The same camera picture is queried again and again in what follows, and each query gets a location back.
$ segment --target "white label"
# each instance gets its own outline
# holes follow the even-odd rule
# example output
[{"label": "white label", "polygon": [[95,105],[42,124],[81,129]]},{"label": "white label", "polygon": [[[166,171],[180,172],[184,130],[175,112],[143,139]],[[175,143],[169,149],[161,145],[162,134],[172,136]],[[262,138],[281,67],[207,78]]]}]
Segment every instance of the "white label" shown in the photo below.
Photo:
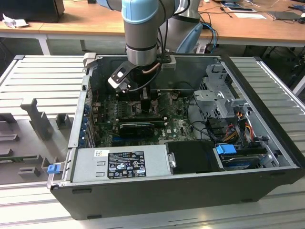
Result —
[{"label": "white label", "polygon": [[109,154],[109,149],[94,151],[94,156],[108,156],[108,154]]},{"label": "white label", "polygon": [[0,161],[0,164],[5,164],[5,163],[13,163],[13,161],[11,161],[11,160],[3,160],[3,161]]},{"label": "white label", "polygon": [[145,169],[138,169],[137,173],[145,173]]}]

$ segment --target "smartphone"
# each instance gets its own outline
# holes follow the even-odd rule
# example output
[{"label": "smartphone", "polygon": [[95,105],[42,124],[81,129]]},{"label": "smartphone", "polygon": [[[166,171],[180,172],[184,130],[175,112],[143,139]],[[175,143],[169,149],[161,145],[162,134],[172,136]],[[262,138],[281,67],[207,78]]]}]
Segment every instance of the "smartphone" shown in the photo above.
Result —
[{"label": "smartphone", "polygon": [[256,12],[251,8],[239,8],[239,7],[227,7],[230,11],[238,11],[238,12]]}]

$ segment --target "copper pipe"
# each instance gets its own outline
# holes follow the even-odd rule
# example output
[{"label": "copper pipe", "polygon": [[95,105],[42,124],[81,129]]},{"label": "copper pipe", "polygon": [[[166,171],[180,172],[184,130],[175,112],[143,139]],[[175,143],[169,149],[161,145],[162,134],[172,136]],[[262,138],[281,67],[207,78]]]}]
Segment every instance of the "copper pipe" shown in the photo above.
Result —
[{"label": "copper pipe", "polygon": [[147,70],[147,71],[144,71],[142,70],[142,73],[143,74],[149,74],[149,73],[152,73],[154,70],[156,70],[161,64],[160,63],[157,63],[154,67],[152,67],[150,70]]}]

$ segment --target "yellow wire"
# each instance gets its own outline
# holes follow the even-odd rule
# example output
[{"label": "yellow wire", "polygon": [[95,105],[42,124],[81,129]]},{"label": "yellow wire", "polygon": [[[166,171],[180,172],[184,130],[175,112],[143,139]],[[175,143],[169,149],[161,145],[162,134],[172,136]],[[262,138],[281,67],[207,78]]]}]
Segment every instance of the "yellow wire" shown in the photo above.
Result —
[{"label": "yellow wire", "polygon": [[237,132],[235,131],[233,134],[229,135],[227,138],[224,139],[224,142],[232,139],[233,137],[235,137],[237,135]]}]

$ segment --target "motherboard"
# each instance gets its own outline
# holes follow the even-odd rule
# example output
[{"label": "motherboard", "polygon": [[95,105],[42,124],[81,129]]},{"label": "motherboard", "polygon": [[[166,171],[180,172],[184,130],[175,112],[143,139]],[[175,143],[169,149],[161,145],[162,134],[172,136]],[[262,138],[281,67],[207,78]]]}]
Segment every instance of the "motherboard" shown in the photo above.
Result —
[{"label": "motherboard", "polygon": [[[141,109],[141,102],[131,96],[109,94],[93,104],[97,147],[159,145],[168,141],[194,140],[192,126],[186,119],[186,97],[179,92],[158,93],[151,109]],[[131,127],[139,128],[136,132]]]}]

